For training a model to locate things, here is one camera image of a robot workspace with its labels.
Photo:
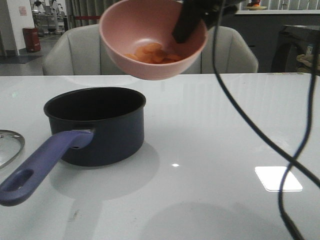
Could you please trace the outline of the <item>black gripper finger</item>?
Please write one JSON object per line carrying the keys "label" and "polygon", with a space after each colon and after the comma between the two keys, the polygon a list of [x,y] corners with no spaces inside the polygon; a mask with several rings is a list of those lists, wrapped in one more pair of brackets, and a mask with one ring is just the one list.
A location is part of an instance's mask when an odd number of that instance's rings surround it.
{"label": "black gripper finger", "polygon": [[232,16],[238,11],[238,0],[206,0],[203,21],[207,29],[219,24],[223,17]]}
{"label": "black gripper finger", "polygon": [[204,23],[205,0],[184,0],[172,36],[176,43],[185,43],[200,23]]}

